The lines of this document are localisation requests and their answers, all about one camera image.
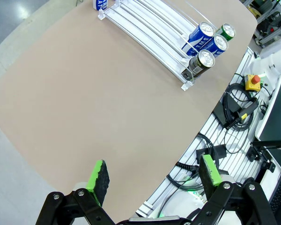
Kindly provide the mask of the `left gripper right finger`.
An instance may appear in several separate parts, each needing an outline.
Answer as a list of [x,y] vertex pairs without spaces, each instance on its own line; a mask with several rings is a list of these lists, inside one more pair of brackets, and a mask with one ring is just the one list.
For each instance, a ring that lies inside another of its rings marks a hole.
[[199,176],[207,202],[193,225],[216,225],[224,212],[236,213],[243,225],[277,224],[262,186],[254,181],[242,186],[222,180],[210,155],[200,157]]

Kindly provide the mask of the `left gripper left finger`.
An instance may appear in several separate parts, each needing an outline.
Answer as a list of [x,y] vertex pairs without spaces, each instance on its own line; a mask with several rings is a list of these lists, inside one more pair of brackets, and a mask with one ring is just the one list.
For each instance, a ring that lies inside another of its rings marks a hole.
[[86,187],[68,195],[61,192],[47,195],[36,224],[71,225],[76,218],[85,218],[90,225],[115,224],[102,208],[109,182],[106,162],[98,160]]

